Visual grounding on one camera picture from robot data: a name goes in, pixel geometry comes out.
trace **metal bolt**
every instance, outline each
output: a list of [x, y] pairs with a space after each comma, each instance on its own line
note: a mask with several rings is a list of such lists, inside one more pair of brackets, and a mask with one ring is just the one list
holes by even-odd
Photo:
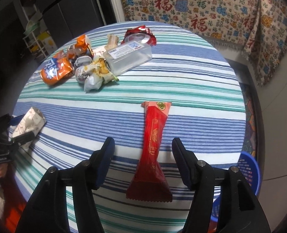
[[51, 167], [48, 169], [48, 171], [52, 173], [52, 172], [55, 172], [56, 169], [57, 169], [57, 168], [56, 168], [55, 166], [51, 166]]
[[205, 162], [204, 160], [199, 160], [199, 161], [197, 162], [197, 164], [198, 164], [199, 166], [205, 166], [205, 165], [206, 165], [206, 162]]
[[88, 166], [90, 164], [90, 161], [88, 161], [88, 160], [83, 160], [82, 161], [82, 165], [83, 166]]
[[231, 170], [233, 172], [238, 172], [239, 171], [239, 168], [237, 166], [231, 166]]

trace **white label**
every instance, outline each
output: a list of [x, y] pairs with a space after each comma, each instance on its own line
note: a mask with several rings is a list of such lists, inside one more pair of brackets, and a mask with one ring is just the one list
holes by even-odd
[[132, 41], [132, 42], [128, 42], [125, 43], [123, 45], [118, 46], [117, 48], [108, 51], [109, 54], [114, 58], [117, 59], [125, 54], [128, 54], [132, 51], [135, 51], [137, 49], [140, 49], [144, 47], [143, 45], [141, 45], [140, 43], [136, 42], [136, 41]]

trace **transparent plastic box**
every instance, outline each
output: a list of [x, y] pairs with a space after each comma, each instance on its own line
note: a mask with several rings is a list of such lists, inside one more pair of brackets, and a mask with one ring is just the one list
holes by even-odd
[[152, 59], [151, 46], [131, 41], [104, 52], [110, 71], [119, 76]]

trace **round table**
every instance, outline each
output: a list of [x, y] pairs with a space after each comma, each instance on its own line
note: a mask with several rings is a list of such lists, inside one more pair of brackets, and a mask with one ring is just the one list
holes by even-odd
[[[245, 134], [245, 105], [235, 73], [201, 37], [156, 22], [118, 23], [87, 35], [97, 48], [107, 44], [107, 34], [122, 40], [127, 29], [143, 24], [157, 38], [153, 58], [119, 76], [118, 83], [86, 93], [70, 78], [50, 88], [40, 78], [49, 57], [29, 79], [14, 109], [18, 116], [35, 106], [47, 120], [30, 150], [16, 153], [16, 181], [26, 200], [47, 168], [73, 167], [100, 149], [106, 137], [115, 139], [115, 156], [105, 183], [93, 191], [99, 217], [109, 233], [182, 229], [194, 193], [182, 183], [171, 152], [172, 139], [180, 137], [198, 159], [229, 168], [239, 159]], [[59, 50], [66, 51], [75, 41]], [[158, 157], [173, 194], [171, 203], [125, 196], [142, 152], [143, 101], [172, 102]], [[216, 188], [215, 198], [219, 194], [220, 188]], [[71, 188], [67, 188], [67, 209], [70, 227], [77, 232]]]

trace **blue basket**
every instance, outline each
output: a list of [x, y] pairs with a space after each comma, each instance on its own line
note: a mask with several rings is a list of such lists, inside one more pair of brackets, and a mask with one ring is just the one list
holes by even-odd
[[[242, 152], [239, 157], [237, 167], [245, 176], [247, 182], [251, 186], [251, 189], [257, 195], [260, 188], [260, 170], [256, 160], [248, 152]], [[214, 201], [212, 205], [211, 220], [214, 222], [218, 221], [219, 206], [220, 196]]]

